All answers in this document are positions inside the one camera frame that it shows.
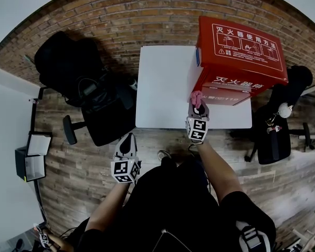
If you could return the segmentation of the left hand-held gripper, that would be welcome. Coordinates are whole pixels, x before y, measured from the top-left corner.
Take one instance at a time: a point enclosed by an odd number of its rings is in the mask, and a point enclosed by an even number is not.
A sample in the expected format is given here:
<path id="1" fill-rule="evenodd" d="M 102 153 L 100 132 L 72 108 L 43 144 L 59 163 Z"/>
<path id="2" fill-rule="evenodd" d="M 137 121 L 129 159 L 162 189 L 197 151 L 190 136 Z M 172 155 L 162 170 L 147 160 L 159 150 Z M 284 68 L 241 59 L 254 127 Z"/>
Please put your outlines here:
<path id="1" fill-rule="evenodd" d="M 136 137 L 128 133 L 115 146 L 114 160 L 135 158 L 137 155 Z M 141 161 L 126 160 L 111 162 L 111 175 L 118 183 L 134 183 L 140 173 Z"/>

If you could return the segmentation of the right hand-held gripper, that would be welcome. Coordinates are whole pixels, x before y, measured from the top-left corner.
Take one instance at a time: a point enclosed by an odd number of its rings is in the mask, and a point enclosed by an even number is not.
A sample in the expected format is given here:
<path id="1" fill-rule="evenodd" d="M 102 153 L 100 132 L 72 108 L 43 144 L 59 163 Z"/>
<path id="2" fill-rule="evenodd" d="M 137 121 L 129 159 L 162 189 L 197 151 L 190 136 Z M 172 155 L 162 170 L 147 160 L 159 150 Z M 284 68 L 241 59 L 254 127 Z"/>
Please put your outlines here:
<path id="1" fill-rule="evenodd" d="M 208 132 L 207 120 L 202 118 L 209 119 L 209 108 L 204 101 L 201 102 L 201 105 L 198 109 L 199 116 L 201 119 L 195 119 L 197 117 L 197 108 L 196 105 L 189 102 L 188 105 L 188 117 L 186 120 L 186 131 L 188 138 L 195 142 L 203 142 Z"/>

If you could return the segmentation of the pink cloth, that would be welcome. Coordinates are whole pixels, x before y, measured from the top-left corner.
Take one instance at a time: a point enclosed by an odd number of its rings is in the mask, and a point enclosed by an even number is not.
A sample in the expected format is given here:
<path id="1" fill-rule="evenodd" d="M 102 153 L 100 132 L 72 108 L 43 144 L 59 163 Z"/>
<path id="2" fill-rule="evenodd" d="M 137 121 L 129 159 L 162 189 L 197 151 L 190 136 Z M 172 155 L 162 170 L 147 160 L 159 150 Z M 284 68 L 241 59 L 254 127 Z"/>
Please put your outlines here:
<path id="1" fill-rule="evenodd" d="M 195 108 L 199 109 L 200 106 L 202 105 L 202 97 L 203 97 L 203 94 L 201 91 L 193 91 L 190 96 L 191 104 Z"/>

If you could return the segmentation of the red fire extinguisher box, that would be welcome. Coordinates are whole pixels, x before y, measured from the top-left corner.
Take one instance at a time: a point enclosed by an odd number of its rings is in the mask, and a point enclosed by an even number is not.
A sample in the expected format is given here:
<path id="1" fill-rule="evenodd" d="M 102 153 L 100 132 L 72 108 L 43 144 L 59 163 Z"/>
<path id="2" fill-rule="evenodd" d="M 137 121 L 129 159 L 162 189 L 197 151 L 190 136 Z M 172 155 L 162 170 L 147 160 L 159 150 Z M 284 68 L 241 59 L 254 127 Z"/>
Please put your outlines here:
<path id="1" fill-rule="evenodd" d="M 200 91 L 206 104 L 236 106 L 288 75 L 280 39 L 227 20 L 201 16 L 188 73 L 188 93 Z"/>

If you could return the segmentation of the person's left forearm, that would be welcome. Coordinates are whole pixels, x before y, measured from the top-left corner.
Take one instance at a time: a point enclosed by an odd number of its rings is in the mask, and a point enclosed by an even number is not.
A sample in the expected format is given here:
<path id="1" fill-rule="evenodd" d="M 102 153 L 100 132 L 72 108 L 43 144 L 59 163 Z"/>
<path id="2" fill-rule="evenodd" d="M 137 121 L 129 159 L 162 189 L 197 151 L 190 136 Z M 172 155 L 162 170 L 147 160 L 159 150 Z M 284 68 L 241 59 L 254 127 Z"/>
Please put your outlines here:
<path id="1" fill-rule="evenodd" d="M 117 183 L 96 210 L 90 215 L 86 231 L 105 231 L 113 223 L 125 201 L 130 183 Z"/>

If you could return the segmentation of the person's right forearm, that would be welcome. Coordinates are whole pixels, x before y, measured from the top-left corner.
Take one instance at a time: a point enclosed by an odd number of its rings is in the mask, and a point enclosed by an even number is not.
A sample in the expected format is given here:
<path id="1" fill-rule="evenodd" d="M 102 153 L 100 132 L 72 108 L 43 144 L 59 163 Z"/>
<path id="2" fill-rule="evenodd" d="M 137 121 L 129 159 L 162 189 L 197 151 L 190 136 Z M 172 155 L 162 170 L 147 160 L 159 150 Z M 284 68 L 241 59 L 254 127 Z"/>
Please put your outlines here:
<path id="1" fill-rule="evenodd" d="M 243 191 L 234 170 L 212 148 L 209 142 L 204 141 L 202 144 L 197 145 L 197 150 L 219 203 L 228 194 Z"/>

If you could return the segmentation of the white square platform board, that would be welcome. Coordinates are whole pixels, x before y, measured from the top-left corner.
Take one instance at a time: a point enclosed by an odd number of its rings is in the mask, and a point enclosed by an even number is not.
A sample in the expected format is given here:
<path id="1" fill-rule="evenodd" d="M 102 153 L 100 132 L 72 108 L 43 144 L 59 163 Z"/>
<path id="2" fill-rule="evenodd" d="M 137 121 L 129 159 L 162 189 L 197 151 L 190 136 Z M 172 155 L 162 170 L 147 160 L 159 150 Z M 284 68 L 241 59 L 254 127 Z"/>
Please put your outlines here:
<path id="1" fill-rule="evenodd" d="M 194 46 L 144 46 L 140 51 L 136 101 L 137 128 L 184 129 L 188 98 L 201 68 Z M 248 129 L 251 102 L 211 89 L 203 98 L 209 108 L 210 129 Z"/>

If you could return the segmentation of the black bag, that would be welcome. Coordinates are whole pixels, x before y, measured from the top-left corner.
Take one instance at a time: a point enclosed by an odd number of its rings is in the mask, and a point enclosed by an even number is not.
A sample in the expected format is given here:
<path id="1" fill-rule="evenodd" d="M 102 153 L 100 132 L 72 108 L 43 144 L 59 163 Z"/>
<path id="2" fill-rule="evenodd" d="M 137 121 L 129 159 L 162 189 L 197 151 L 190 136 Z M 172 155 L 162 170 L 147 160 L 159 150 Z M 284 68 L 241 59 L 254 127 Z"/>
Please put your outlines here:
<path id="1" fill-rule="evenodd" d="M 104 74 L 99 78 L 77 79 L 71 106 L 81 109 L 86 126 L 98 126 L 103 118 L 118 118 L 135 108 L 136 90 L 123 79 Z"/>

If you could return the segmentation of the person's black shirt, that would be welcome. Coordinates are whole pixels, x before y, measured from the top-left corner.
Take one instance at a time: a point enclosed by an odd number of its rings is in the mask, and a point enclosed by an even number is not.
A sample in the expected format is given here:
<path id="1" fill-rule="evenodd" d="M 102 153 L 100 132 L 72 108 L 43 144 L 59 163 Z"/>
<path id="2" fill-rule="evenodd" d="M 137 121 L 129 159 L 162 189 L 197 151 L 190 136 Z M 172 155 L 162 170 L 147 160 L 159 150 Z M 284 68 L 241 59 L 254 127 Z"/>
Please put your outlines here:
<path id="1" fill-rule="evenodd" d="M 167 160 L 139 178 L 110 227 L 83 233 L 75 252 L 243 252 L 243 233 L 251 227 L 269 241 L 256 252 L 271 250 L 275 225 L 245 193 L 219 203 L 198 163 Z"/>

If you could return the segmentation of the black office chair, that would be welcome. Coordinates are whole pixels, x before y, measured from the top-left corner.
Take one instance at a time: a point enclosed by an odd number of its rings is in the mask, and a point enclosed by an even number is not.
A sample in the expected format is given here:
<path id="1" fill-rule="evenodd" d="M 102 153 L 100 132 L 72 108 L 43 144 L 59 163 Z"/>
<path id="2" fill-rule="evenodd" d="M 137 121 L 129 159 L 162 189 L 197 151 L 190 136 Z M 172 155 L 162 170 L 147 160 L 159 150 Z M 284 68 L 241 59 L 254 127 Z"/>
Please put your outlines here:
<path id="1" fill-rule="evenodd" d="M 279 106 L 287 102 L 295 106 L 306 87 L 313 81 L 312 72 L 305 66 L 292 66 L 287 69 L 288 83 L 277 84 L 272 88 L 271 96 L 266 105 L 253 113 L 253 126 L 250 139 L 254 142 L 251 155 L 245 156 L 246 162 L 251 162 L 255 153 L 261 165 L 272 164 L 283 160 L 291 154 L 290 131 L 287 118 L 278 114 Z M 275 125 L 282 126 L 279 132 L 268 134 L 266 120 L 276 115 Z"/>
<path id="2" fill-rule="evenodd" d="M 74 95 L 75 82 L 82 76 L 99 78 L 107 74 L 127 82 L 124 75 L 112 72 L 102 63 L 97 45 L 92 39 L 75 41 L 63 31 L 53 34 L 43 43 L 35 54 L 34 62 L 40 82 L 46 88 L 60 93 L 66 104 L 67 99 Z M 77 143 L 75 131 L 86 127 L 94 144 L 103 146 L 135 128 L 135 112 L 136 103 L 129 113 L 122 113 L 118 118 L 103 118 L 96 127 L 87 127 L 84 120 L 72 122 L 71 117 L 66 115 L 62 120 L 64 133 L 69 144 L 74 145 Z"/>

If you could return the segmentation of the white tissue box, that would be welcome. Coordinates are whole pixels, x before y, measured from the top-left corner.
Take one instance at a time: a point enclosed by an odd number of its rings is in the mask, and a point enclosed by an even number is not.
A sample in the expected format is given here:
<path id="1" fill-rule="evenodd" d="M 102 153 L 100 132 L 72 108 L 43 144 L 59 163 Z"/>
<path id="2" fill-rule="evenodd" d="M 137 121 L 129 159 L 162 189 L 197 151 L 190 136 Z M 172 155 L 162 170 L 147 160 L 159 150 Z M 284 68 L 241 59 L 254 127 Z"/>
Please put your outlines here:
<path id="1" fill-rule="evenodd" d="M 49 135 L 32 134 L 27 149 L 27 155 L 47 155 L 50 142 L 51 137 Z"/>

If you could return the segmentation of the white plush ball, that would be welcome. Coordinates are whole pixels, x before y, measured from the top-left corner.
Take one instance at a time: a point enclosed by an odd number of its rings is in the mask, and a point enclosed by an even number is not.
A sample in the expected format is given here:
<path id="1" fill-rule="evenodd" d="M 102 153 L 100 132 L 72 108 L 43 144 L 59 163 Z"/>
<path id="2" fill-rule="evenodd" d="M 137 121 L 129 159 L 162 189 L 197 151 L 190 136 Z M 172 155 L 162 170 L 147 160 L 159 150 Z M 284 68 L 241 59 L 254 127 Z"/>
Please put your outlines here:
<path id="1" fill-rule="evenodd" d="M 293 105 L 289 105 L 287 102 L 282 103 L 279 108 L 278 108 L 278 114 L 286 119 L 288 117 L 290 117 L 291 113 L 292 113 L 292 108 Z"/>

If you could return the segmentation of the dark storage bin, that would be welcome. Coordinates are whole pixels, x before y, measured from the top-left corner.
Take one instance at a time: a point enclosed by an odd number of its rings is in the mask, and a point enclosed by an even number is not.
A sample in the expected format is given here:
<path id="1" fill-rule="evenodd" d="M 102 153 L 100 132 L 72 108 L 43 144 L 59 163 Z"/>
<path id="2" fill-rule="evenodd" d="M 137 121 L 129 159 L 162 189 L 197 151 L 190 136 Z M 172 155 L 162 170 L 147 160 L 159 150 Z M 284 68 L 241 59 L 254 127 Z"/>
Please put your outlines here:
<path id="1" fill-rule="evenodd" d="M 45 157 L 43 155 L 27 155 L 27 147 L 15 150 L 16 174 L 23 181 L 30 182 L 46 176 Z"/>

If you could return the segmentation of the keychain bundle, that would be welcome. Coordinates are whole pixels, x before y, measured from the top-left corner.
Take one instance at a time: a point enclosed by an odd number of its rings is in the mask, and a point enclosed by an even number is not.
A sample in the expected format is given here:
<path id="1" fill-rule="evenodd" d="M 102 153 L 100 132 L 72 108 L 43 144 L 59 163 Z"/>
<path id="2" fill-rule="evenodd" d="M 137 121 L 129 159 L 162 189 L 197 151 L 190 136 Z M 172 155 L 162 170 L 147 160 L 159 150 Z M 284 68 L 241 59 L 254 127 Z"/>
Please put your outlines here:
<path id="1" fill-rule="evenodd" d="M 268 120 L 265 121 L 268 127 L 266 130 L 268 134 L 270 134 L 271 132 L 279 132 L 282 129 L 282 126 L 275 125 L 275 118 L 276 118 L 276 115 L 274 115 L 272 118 L 269 118 Z"/>

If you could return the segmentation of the white desk with black frame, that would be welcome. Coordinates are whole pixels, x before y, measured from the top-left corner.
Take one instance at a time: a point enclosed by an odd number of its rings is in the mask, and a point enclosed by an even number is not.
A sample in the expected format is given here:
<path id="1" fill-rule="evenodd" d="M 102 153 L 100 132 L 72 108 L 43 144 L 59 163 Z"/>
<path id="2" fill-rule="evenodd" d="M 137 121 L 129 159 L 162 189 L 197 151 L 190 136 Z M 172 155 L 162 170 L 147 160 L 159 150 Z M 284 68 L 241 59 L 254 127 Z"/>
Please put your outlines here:
<path id="1" fill-rule="evenodd" d="M 15 150 L 26 145 L 40 87 L 0 69 L 0 245 L 43 222 L 32 182 L 16 174 Z"/>

